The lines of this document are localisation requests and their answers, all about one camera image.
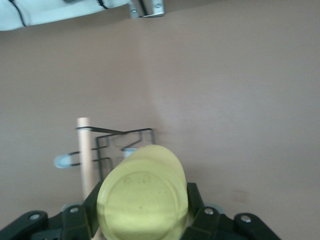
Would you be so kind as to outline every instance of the screw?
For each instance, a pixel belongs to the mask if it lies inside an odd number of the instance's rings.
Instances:
[[[73,208],[71,208],[70,209],[70,213],[76,213],[76,212],[78,212],[78,210],[79,210],[79,208],[77,208],[77,207],[73,207]]]
[[[37,213],[33,214],[31,217],[29,217],[30,220],[36,220],[38,218],[40,218],[40,214],[37,214]]]
[[[213,215],[213,214],[214,214],[214,211],[212,210],[212,208],[209,208],[209,207],[207,207],[207,208],[204,210],[204,212],[205,212],[206,214],[208,214],[208,215]]]
[[[241,220],[246,222],[246,223],[251,223],[251,218],[248,217],[247,215],[242,215]]]

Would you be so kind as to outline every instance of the metal bracket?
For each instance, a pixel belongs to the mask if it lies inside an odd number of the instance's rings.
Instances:
[[[131,0],[128,4],[132,19],[156,18],[165,15],[163,0]]]

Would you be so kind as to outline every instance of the black cable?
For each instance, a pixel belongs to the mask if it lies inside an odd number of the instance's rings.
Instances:
[[[109,9],[108,7],[105,6],[104,1],[103,0],[97,0],[100,4],[101,7],[103,7],[104,9]]]
[[[24,20],[24,16],[22,16],[22,13],[21,13],[21,11],[20,11],[20,9],[18,8],[18,6],[16,5],[16,3],[15,3],[15,0],[8,0],[10,3],[12,3],[12,5],[15,7],[15,9],[18,11],[18,14],[19,14],[19,16],[20,16],[20,20],[21,20],[21,22],[22,22],[22,25],[23,26],[27,26],[26,24],[25,24],[25,20]]]

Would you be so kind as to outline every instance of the yellow plastic cup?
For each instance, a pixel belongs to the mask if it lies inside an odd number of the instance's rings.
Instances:
[[[137,149],[102,183],[97,213],[108,240],[177,240],[188,213],[180,161],[159,145]]]

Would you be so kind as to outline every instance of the black wire frame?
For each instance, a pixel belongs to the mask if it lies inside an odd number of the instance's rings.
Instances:
[[[102,151],[101,149],[104,149],[104,148],[108,148],[110,146],[110,137],[114,137],[114,136],[118,136],[118,135],[127,135],[127,134],[130,134],[130,133],[138,133],[138,140],[122,147],[120,149],[120,151],[125,151],[125,149],[128,149],[128,148],[131,148],[133,147],[134,145],[142,142],[144,140],[143,138],[143,132],[149,132],[150,133],[150,136],[151,136],[151,143],[152,144],[156,144],[156,137],[155,137],[155,131],[153,128],[142,128],[142,129],[136,129],[136,130],[131,130],[131,131],[126,131],[124,133],[120,133],[120,134],[107,134],[107,135],[103,135],[103,136],[98,136],[95,138],[95,145],[96,145],[96,154],[97,154],[97,161],[98,161],[98,168],[99,168],[99,176],[100,176],[100,179],[103,181],[105,179],[104,177],[104,173],[103,173],[103,163],[102,161],[105,160],[105,159],[108,159],[108,162],[109,162],[109,167],[111,170],[114,169],[114,166],[113,166],[113,161],[110,157],[102,157]]]
[[[111,130],[106,128],[100,128],[100,127],[92,127],[92,126],[85,126],[85,127],[78,127],[78,129],[90,129],[91,132],[96,133],[110,133],[107,135],[98,136],[95,138],[95,148],[92,148],[92,151],[96,151],[97,159],[93,160],[93,162],[98,162],[98,169],[99,169],[99,178],[101,181],[105,179],[104,171],[103,171],[103,161],[107,160],[109,167],[111,170],[114,169],[113,161],[111,157],[102,157],[102,150],[110,147],[110,137],[119,136],[119,135],[127,135],[130,133],[138,133],[138,140],[122,147],[120,151],[125,151],[125,149],[131,148],[134,145],[142,142],[144,140],[144,134],[143,132],[149,132],[151,136],[151,143],[156,144],[156,137],[155,137],[155,131],[153,128],[142,128],[142,129],[136,129],[131,131],[117,131],[117,130]],[[77,155],[79,154],[79,151],[71,152],[69,155]],[[71,164],[71,167],[79,166],[81,163],[73,163]]]

